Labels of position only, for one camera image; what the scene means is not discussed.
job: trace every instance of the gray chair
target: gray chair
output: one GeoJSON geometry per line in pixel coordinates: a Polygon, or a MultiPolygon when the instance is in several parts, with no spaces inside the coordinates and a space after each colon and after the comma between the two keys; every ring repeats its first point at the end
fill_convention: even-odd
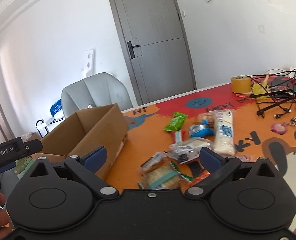
{"type": "Polygon", "coordinates": [[[99,73],[65,87],[61,103],[66,118],[89,105],[95,107],[117,103],[121,111],[133,107],[125,86],[108,73],[99,73]]]}

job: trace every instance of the table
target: table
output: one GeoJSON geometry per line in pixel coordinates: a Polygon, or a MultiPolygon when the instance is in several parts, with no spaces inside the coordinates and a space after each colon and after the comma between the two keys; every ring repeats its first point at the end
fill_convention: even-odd
{"type": "MultiPolygon", "coordinates": [[[[157,151],[167,151],[169,145],[173,144],[172,135],[163,130],[173,112],[188,115],[183,126],[184,130],[188,130],[198,114],[219,109],[235,109],[234,142],[237,155],[254,155],[256,159],[268,157],[296,195],[296,127],[287,127],[288,132],[284,135],[270,131],[274,123],[288,123],[295,117],[295,106],[292,107],[292,113],[278,120],[273,119],[273,115],[280,114],[281,109],[275,107],[267,111],[263,119],[256,115],[258,108],[255,101],[237,97],[231,92],[231,84],[192,91],[124,111],[123,115],[129,124],[129,139],[106,182],[119,191],[138,188],[137,181],[141,175],[137,168],[157,151]]],[[[179,169],[192,176],[188,165],[180,165],[179,169]]],[[[290,229],[296,234],[296,216],[290,229]]]]}

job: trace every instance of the door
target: door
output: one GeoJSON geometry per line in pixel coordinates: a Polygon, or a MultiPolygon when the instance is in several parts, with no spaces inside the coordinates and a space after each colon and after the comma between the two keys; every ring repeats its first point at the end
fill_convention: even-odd
{"type": "Polygon", "coordinates": [[[143,104],[194,90],[174,0],[114,0],[143,104]]]}

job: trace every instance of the human hand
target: human hand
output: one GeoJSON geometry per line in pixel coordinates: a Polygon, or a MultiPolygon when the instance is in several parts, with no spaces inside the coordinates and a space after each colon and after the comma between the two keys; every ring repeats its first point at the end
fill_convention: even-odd
{"type": "MultiPolygon", "coordinates": [[[[0,205],[4,205],[6,203],[6,197],[0,193],[0,205]]],[[[9,235],[12,230],[9,227],[5,227],[9,223],[8,213],[0,208],[0,240],[9,235]]]]}

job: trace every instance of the black door handle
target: black door handle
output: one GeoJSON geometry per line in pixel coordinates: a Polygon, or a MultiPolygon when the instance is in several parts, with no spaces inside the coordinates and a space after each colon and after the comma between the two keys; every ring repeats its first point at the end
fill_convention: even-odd
{"type": "Polygon", "coordinates": [[[128,41],[127,42],[127,45],[128,45],[130,57],[131,58],[135,58],[134,48],[140,47],[140,45],[134,45],[134,46],[132,46],[131,41],[128,41]]]}

